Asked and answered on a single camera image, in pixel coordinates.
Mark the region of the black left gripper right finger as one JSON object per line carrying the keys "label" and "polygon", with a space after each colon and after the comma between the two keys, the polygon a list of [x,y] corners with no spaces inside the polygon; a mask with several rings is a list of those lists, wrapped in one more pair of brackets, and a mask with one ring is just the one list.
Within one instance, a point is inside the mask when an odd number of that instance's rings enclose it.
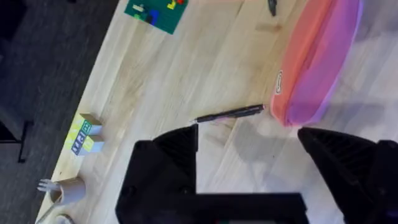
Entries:
{"label": "black left gripper right finger", "polygon": [[345,223],[397,223],[397,142],[309,127],[297,136]]}

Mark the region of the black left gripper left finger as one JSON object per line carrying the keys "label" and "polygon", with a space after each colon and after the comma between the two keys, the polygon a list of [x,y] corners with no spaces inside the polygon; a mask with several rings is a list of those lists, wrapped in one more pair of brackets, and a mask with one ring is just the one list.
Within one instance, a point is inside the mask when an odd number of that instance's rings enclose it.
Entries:
{"label": "black left gripper left finger", "polygon": [[164,195],[196,193],[198,125],[174,129],[152,140],[137,141],[115,207],[119,223],[189,223]]}

